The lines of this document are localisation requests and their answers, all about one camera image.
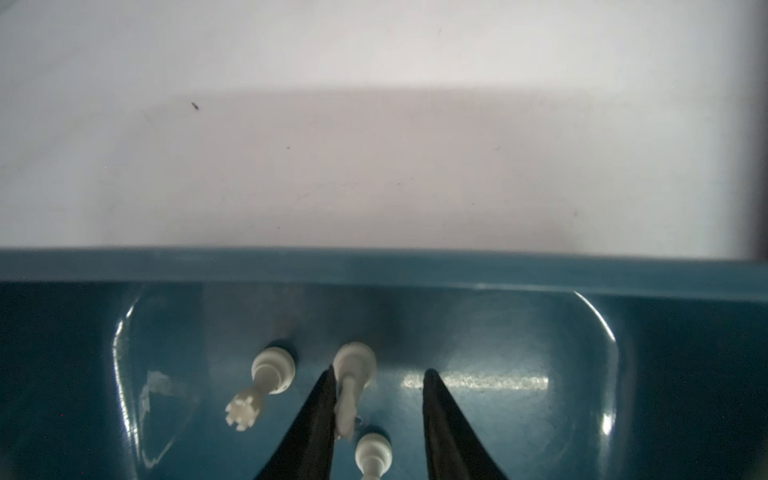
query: white chess piece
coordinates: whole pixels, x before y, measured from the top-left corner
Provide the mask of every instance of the white chess piece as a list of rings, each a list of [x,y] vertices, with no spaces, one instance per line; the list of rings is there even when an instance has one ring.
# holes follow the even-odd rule
[[[227,423],[237,424],[244,432],[252,427],[264,409],[264,397],[285,392],[296,376],[296,363],[286,350],[278,347],[265,349],[250,367],[253,384],[235,395],[225,408]]]
[[[362,480],[381,480],[392,466],[392,446],[383,435],[369,433],[357,442],[355,463]]]
[[[351,440],[355,433],[357,406],[362,391],[376,377],[376,356],[367,345],[347,343],[333,359],[333,371],[339,384],[336,401],[336,432]]]

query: blue plastic container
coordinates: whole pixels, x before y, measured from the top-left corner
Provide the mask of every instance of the blue plastic container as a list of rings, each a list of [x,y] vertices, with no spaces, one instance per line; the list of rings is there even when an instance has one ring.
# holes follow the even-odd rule
[[[0,252],[0,478],[250,480],[342,344],[360,429],[426,479],[437,369],[509,478],[760,478],[768,266],[328,250]],[[296,379],[235,432],[265,346]],[[336,443],[332,478],[360,477]]]

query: blue surface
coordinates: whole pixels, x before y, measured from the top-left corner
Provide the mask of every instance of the blue surface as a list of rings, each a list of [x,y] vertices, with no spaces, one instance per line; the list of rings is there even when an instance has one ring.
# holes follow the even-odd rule
[[[426,478],[429,367],[514,480],[744,478],[760,461],[768,303],[294,280],[0,285],[0,478],[250,480],[351,340],[379,360],[359,427],[392,440],[385,480]],[[223,408],[279,339],[296,379],[235,432]],[[332,478],[359,477],[337,442]]]

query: blue bin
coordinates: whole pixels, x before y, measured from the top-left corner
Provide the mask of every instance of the blue bin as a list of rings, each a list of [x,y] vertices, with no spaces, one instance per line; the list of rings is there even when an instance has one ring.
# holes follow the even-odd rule
[[[437,369],[510,479],[761,478],[768,266],[356,250],[0,252],[0,478],[250,480],[339,346],[359,429],[426,479]],[[296,378],[235,432],[265,346]],[[360,477],[336,443],[331,477]]]

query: white tabletop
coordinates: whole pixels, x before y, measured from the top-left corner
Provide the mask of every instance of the white tabletop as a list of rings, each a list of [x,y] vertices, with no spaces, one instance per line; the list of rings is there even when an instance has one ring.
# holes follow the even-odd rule
[[[767,5],[0,0],[0,247],[752,258]]]

